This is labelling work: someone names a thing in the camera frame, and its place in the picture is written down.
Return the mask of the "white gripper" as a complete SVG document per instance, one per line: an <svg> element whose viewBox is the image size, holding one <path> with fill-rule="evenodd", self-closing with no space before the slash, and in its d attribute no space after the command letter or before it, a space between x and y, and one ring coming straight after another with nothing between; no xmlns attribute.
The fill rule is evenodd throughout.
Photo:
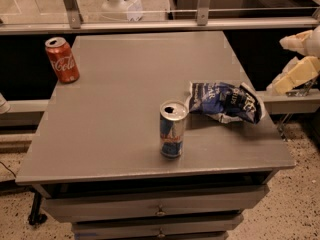
<svg viewBox="0 0 320 240"><path fill-rule="evenodd" d="M307 30L285 36L279 43L283 49L306 57L301 60L294 57L288 62L282 72L266 88L267 92L272 95L284 95L316 78L320 73L320 26L313 31Z"/></svg>

